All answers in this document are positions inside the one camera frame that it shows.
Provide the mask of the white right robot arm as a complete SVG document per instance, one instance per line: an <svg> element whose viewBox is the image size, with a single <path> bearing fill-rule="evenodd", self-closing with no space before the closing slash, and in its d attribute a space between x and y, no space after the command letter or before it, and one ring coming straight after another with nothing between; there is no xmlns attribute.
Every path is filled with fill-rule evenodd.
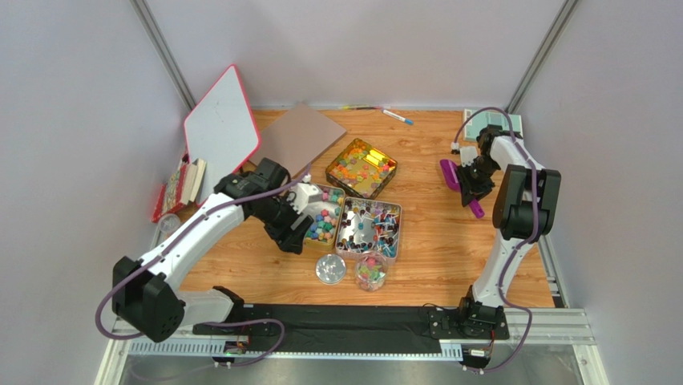
<svg viewBox="0 0 683 385"><path fill-rule="evenodd" d="M503 323L507 292L522 260L552 229L562 176L530 156L519 133L489 125L477 142L477 157L455 171L462 203L486 197L495 172L503 172L503 179L492 211L494 244L483 272L461 299L458 324L467 337L484 338Z"/></svg>

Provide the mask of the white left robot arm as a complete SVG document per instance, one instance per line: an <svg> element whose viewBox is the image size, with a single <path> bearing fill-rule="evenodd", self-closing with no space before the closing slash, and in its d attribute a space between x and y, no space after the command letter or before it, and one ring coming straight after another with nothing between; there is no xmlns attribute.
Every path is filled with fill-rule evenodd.
<svg viewBox="0 0 683 385"><path fill-rule="evenodd" d="M105 305L153 342L163 342L182 326L227 322L236 300L225 288L184 292L181 285L195 264L226 234L250 217L285 253L300 254L313 218L305 209L322 191L308 170L297 178L264 158L254 170L231 173L214 187L201 207L169 238L133 260L122 257L112 271L112 289L98 305L101 334L119 339L102 323Z"/></svg>

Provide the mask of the purple plastic scoop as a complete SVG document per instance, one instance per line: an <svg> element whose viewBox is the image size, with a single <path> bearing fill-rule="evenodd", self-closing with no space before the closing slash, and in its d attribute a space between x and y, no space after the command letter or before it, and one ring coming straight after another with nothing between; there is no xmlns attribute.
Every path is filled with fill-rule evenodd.
<svg viewBox="0 0 683 385"><path fill-rule="evenodd" d="M442 159L438 162L438 166L441 169L447 187L450 190L459 193L461 197L464 198L465 193L462 191L461 184L459 183L459 179L457 177L457 164L453 160ZM463 207L468 207L477 219L482 219L485 216L485 212L481 204L475 198L469 201L466 205L463 205Z"/></svg>

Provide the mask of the clear plastic jar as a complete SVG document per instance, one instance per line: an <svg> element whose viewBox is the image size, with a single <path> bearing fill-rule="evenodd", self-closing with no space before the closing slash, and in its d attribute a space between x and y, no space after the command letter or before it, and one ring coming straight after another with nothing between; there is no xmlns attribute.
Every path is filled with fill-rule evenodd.
<svg viewBox="0 0 683 385"><path fill-rule="evenodd" d="M389 263L383 254L375 251L362 253L355 264L355 281L361 290L374 292L381 289L388 274Z"/></svg>

